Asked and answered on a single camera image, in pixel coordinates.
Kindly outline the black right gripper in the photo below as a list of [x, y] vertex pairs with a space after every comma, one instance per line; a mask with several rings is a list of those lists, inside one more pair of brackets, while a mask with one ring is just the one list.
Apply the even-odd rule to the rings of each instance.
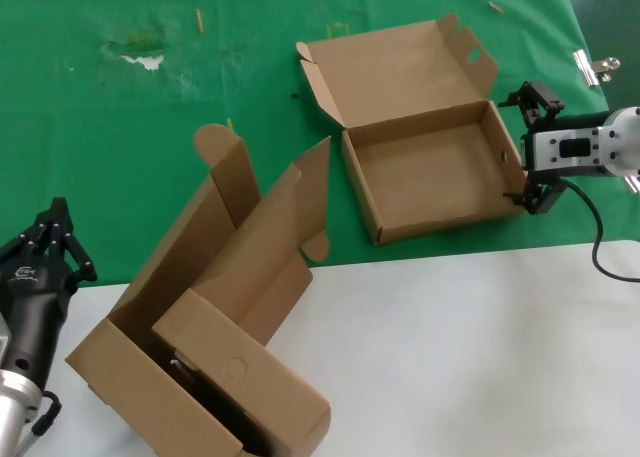
[[611, 111], [556, 117], [565, 104], [541, 81], [525, 81], [498, 106], [517, 107], [528, 129], [521, 137], [524, 187], [503, 196], [530, 215], [546, 214], [557, 202], [568, 188], [562, 177], [612, 175]]

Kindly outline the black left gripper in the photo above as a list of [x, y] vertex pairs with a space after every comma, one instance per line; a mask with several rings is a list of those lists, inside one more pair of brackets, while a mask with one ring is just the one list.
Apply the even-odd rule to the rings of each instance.
[[[56, 197], [30, 227], [1, 246], [1, 316], [11, 333], [1, 368], [36, 385], [48, 381], [70, 299], [77, 290], [69, 278], [73, 276], [76, 283], [98, 279], [93, 260], [73, 230], [66, 199]], [[29, 256], [44, 251], [49, 234], [50, 252], [60, 257], [68, 252], [78, 265], [76, 271], [60, 259]]]

